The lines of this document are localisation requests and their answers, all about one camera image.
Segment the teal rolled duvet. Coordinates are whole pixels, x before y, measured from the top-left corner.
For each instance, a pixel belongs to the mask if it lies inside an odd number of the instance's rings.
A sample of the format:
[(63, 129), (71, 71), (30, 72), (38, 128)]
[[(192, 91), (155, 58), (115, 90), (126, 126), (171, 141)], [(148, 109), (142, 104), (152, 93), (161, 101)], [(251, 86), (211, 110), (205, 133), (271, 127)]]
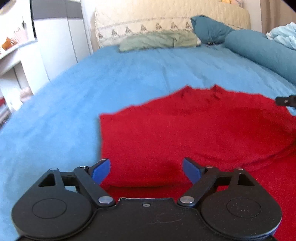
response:
[(295, 84), (295, 50), (269, 40), (263, 33), (253, 30), (232, 31), (225, 37), (224, 45), (232, 52)]

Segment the light blue blanket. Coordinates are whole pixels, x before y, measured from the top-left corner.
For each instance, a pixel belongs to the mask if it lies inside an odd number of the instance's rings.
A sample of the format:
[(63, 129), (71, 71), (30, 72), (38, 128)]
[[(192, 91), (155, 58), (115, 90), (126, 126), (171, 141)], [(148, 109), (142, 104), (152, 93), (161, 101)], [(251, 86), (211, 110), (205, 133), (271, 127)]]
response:
[(266, 32), (266, 37), (291, 50), (296, 50), (296, 24), (294, 22), (273, 28), (270, 32)]

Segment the white shelf unit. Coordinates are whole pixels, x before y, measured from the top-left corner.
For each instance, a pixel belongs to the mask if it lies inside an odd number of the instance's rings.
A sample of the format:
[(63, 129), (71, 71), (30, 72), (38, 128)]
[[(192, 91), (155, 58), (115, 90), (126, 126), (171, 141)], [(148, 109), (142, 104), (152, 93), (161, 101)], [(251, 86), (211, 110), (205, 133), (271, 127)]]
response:
[(32, 17), (31, 1), (1, 9), (1, 124), (49, 82)]

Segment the beige quilted headboard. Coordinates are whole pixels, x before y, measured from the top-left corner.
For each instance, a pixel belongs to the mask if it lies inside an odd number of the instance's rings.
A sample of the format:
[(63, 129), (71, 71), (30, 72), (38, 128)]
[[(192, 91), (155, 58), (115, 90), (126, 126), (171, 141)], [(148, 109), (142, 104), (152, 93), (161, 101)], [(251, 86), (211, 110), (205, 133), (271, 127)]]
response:
[(92, 25), (97, 46), (119, 44), (125, 37), (159, 31), (191, 32), (191, 18), (207, 16), (225, 25), (250, 29), (247, 10), (222, 1), (101, 1)]

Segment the green pillow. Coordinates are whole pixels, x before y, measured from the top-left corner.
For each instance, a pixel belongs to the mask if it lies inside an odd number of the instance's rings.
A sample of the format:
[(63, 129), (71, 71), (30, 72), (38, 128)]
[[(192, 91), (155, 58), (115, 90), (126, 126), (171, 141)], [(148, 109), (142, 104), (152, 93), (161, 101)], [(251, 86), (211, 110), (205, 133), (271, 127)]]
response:
[(201, 44), (201, 40), (193, 32), (160, 31), (127, 37), (118, 48), (120, 52), (128, 52), (156, 48), (191, 48)]

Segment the dark teal pillow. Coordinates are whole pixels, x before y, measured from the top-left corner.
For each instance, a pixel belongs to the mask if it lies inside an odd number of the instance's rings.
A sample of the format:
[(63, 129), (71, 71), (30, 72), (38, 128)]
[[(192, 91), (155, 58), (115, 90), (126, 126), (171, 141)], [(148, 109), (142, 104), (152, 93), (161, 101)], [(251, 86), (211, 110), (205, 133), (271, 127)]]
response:
[(218, 22), (207, 16), (191, 17), (194, 33), (203, 44), (222, 44), (225, 38), (234, 31), (222, 22)]

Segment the blue bed sheet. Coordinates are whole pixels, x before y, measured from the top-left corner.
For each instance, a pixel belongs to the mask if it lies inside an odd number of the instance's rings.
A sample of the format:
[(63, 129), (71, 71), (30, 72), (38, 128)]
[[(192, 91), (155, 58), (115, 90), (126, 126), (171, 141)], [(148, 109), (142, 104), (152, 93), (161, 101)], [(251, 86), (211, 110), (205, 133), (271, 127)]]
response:
[(121, 53), (105, 47), (45, 85), (1, 129), (1, 240), (16, 240), (11, 209), (49, 168), (71, 171), (100, 158), (98, 117), (190, 85), (295, 94), (273, 71), (222, 45)]

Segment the beige curtain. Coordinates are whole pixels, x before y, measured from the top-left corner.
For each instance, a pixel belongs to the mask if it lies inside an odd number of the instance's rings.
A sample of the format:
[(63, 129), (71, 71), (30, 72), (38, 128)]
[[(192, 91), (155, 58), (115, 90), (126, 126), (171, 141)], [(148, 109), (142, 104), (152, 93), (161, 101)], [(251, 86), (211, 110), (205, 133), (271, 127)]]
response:
[(295, 11), (284, 1), (260, 0), (262, 32), (295, 23)]

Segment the white wardrobe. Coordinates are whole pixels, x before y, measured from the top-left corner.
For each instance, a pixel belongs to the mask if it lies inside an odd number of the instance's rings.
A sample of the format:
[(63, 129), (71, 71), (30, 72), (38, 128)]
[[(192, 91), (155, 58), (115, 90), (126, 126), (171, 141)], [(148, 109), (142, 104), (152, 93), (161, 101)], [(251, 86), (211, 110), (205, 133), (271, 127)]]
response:
[(92, 53), (81, 1), (30, 1), (34, 34), (49, 80)]

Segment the red knit garment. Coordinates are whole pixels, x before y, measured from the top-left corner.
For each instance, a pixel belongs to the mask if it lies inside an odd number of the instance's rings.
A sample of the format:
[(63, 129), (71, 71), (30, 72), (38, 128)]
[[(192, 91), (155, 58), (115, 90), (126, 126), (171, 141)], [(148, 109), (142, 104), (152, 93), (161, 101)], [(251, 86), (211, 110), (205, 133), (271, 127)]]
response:
[(189, 157), (222, 171), (241, 167), (280, 205), (278, 240), (295, 240), (295, 116), (259, 94), (189, 86), (143, 105), (101, 114), (102, 188), (114, 198), (179, 198)]

